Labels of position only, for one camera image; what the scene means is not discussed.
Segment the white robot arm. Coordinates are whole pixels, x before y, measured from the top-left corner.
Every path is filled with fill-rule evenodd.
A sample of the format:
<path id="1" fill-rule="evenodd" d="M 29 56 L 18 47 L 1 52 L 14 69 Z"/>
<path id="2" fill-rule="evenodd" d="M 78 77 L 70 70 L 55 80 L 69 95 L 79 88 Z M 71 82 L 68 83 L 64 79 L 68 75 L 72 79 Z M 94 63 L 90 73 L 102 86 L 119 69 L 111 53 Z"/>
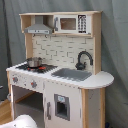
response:
<path id="1" fill-rule="evenodd" d="M 31 116 L 20 115 L 15 120 L 0 125 L 0 128 L 37 128 L 37 124 Z"/>

